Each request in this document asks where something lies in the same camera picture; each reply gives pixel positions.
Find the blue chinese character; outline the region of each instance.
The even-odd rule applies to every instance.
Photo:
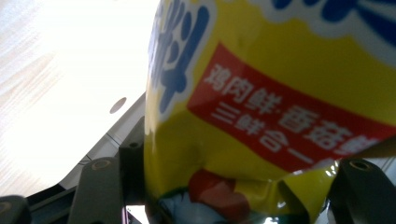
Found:
[[[378,4],[396,7],[396,0],[366,0]],[[319,0],[304,0],[307,6],[313,6]],[[361,0],[327,0],[321,10],[321,17],[328,22],[343,20],[352,10],[356,10],[362,20],[370,28],[380,35],[388,43],[396,47],[396,22],[381,16],[372,8],[360,4]],[[272,0],[276,9],[283,9],[291,3],[291,0]]]
[[[154,69],[151,74],[152,84],[157,88],[159,83],[165,91],[160,101],[160,111],[165,112],[176,92],[183,92],[187,86],[186,70],[204,35],[209,22],[209,12],[206,7],[200,7],[197,12],[195,24],[192,26],[192,15],[185,11],[185,4],[176,0],[171,3],[168,16],[165,20],[163,31],[158,35],[158,49],[155,52]],[[180,34],[174,33],[180,25]],[[184,49],[180,49],[180,43],[186,42]],[[175,63],[172,69],[163,66]]]

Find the black plastic part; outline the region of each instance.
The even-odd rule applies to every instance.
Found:
[[[329,199],[337,224],[396,223],[396,190],[368,161],[342,160]]]
[[[35,223],[65,224],[76,188],[64,190],[30,207]]]
[[[61,185],[57,184],[54,185],[50,188],[44,189],[42,191],[39,191],[36,194],[32,194],[29,197],[27,197],[27,202],[29,203],[29,206],[35,205],[36,203],[41,203],[44,200],[47,200],[50,197],[53,197],[59,193],[62,193],[65,191],[65,188],[62,187]]]
[[[0,198],[0,221],[1,224],[31,223],[26,199],[16,195]]]
[[[126,204],[145,204],[143,147],[145,118],[141,118],[119,148],[122,184]]]
[[[101,158],[82,169],[68,223],[118,224],[128,217],[122,198],[119,160]]]

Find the light wood grain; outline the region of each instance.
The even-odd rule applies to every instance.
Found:
[[[0,196],[58,183],[144,92],[157,4],[0,2]]]

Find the yellow snack bag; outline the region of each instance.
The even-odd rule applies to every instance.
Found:
[[[396,134],[392,1],[161,1],[152,223],[314,222],[337,160]]]

